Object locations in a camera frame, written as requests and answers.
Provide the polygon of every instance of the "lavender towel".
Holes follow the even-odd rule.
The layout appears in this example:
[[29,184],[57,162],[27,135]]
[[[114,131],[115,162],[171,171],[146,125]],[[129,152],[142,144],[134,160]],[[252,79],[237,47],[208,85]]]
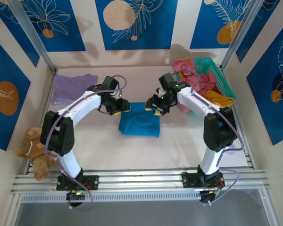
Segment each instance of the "lavender towel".
[[52,105],[69,105],[83,95],[88,87],[96,85],[98,79],[98,76],[91,74],[72,78],[56,74],[50,103]]

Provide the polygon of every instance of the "brown teddy bear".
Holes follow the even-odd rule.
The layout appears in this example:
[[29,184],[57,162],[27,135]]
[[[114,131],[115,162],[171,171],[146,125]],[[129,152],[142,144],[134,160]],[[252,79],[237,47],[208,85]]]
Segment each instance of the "brown teddy bear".
[[28,157],[34,167],[34,178],[44,180],[48,177],[51,165],[58,166],[53,157],[48,157],[44,153],[44,145],[40,142],[42,128],[32,127],[24,137],[26,147],[16,150],[18,157]]

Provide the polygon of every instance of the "ventilation grille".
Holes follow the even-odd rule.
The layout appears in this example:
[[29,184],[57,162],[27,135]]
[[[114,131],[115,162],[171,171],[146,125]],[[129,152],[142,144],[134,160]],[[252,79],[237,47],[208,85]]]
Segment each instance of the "ventilation grille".
[[[170,201],[199,200],[197,191],[174,192],[113,192],[92,194],[93,202],[137,202],[137,201]],[[82,196],[73,202],[90,202],[90,196]],[[66,194],[24,194],[22,203],[66,202]]]

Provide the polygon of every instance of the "laundry basket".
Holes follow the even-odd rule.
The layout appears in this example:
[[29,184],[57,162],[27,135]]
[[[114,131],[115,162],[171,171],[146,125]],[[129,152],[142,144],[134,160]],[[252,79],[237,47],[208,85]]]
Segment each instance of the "laundry basket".
[[197,59],[195,60],[195,69],[196,73],[198,74],[205,74],[206,72],[212,72],[217,80],[217,88],[225,97],[231,97],[234,100],[236,100],[236,96],[231,90],[230,86],[227,84],[224,76],[221,74],[219,69],[217,68],[214,61],[210,58],[204,58],[204,59]]

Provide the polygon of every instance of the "folded blue towel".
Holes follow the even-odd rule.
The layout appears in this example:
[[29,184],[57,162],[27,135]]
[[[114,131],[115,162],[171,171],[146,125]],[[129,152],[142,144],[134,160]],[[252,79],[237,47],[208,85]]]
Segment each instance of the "folded blue towel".
[[122,112],[119,131],[122,134],[159,137],[159,116],[145,110],[146,103],[130,103],[131,110]]

